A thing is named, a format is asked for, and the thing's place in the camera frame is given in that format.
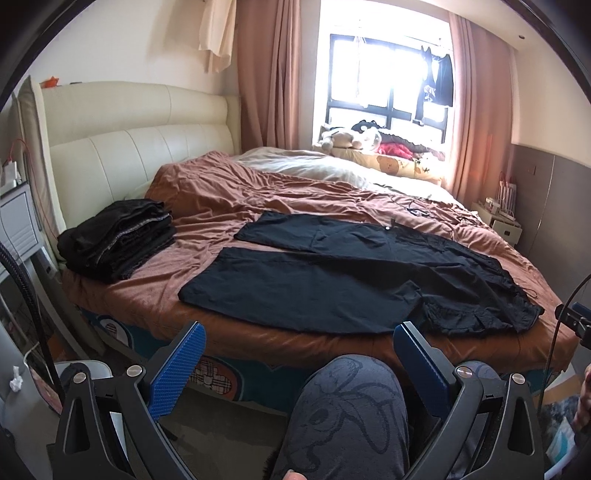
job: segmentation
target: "brown bedsheet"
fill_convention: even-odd
[[[374,356],[393,368],[399,363],[391,335],[320,335],[274,329],[181,303],[179,289],[205,269],[228,245],[268,249],[239,242],[233,235],[264,210],[318,213],[354,222],[397,222],[422,232],[453,239],[474,251],[497,258],[545,313],[521,335],[427,340],[457,364],[478,359],[499,372],[542,368],[556,325],[553,312],[560,303],[540,272],[491,228],[455,205],[416,200],[398,194],[359,190],[348,183],[329,183],[252,170],[225,154],[211,152],[186,163],[164,165],[146,197],[161,200],[172,211],[176,243],[150,259],[129,280],[104,285],[69,270],[63,286],[69,299],[92,312],[109,314],[171,339],[191,320],[207,332],[206,353],[268,364],[319,367],[344,353]],[[411,206],[429,213],[414,216]],[[575,335],[561,327],[553,366],[565,368],[577,345]]]

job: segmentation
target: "stuffed animal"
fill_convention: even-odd
[[[382,143],[382,135],[375,127],[370,127],[360,133],[363,150],[375,151]]]
[[[322,133],[322,150],[330,153],[333,148],[355,148],[361,150],[361,135],[348,128],[335,128]]]

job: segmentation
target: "grey wall panel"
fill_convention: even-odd
[[[562,300],[591,272],[590,219],[591,168],[557,156],[540,230],[528,257]]]
[[[517,251],[527,256],[544,211],[554,155],[521,145],[513,147],[512,176],[517,183],[515,216],[523,228]]]

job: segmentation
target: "window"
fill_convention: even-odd
[[[432,68],[437,79],[439,63],[433,61]],[[425,102],[424,126],[413,124],[426,73],[421,50],[373,38],[331,34],[326,122],[350,128],[364,119],[389,129],[422,128],[422,136],[445,143],[447,107]]]

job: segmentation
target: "cable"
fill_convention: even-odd
[[[20,290],[22,298],[25,300],[25,304],[27,305],[27,308],[31,313],[33,325],[35,326],[35,330],[37,331],[37,339],[39,340],[39,344],[41,346],[41,351],[43,353],[46,367],[48,368],[50,373],[53,388],[55,389],[57,395],[60,397],[60,401],[63,403],[65,399],[64,390],[61,386],[60,377],[57,374],[56,365],[53,362],[53,358],[51,357],[49,345],[47,344],[47,338],[45,337],[45,331],[43,331],[41,312],[39,310],[38,304],[35,303],[35,297],[32,294],[34,289],[30,283],[30,279],[24,275],[23,268],[21,268],[17,264],[16,260],[14,260],[10,252],[1,242],[0,263],[4,266],[4,268],[6,268],[6,271],[14,280],[14,283]]]
[[[556,163],[556,155],[554,155],[552,160],[552,172],[550,173],[550,181],[548,182],[548,191],[546,192],[546,200],[544,201],[544,208],[542,209],[542,215],[540,215],[540,221],[538,223],[538,228],[535,231],[534,239],[531,241],[530,249],[527,251],[526,257],[530,257],[530,253],[534,248],[535,239],[538,238],[538,232],[540,231],[540,227],[542,226],[542,220],[544,219],[544,214],[546,213],[546,206],[548,205],[548,198],[550,197],[550,188],[552,187],[552,179],[554,178],[554,165]]]
[[[570,302],[573,301],[573,298],[575,298],[576,294],[579,293],[579,290],[581,288],[583,288],[589,280],[591,280],[591,273],[589,275],[587,275],[584,278],[584,280],[577,286],[577,288],[575,288],[573,290],[568,301],[563,305],[562,309],[560,310],[560,315],[558,316],[558,322],[556,322],[556,328],[554,330],[554,337],[552,338],[552,343],[550,344],[550,351],[548,353],[548,358],[546,359],[546,366],[544,367],[544,376],[542,377],[542,392],[540,393],[540,400],[538,402],[538,416],[540,415],[540,412],[542,411],[542,403],[544,401],[544,390],[546,389],[546,383],[548,383],[548,371],[550,370],[550,363],[552,362],[552,355],[554,355],[554,347],[556,345],[556,339],[558,338],[558,331],[560,330],[560,324],[562,323],[562,320],[564,319],[564,314],[566,313],[566,310],[570,306]]]

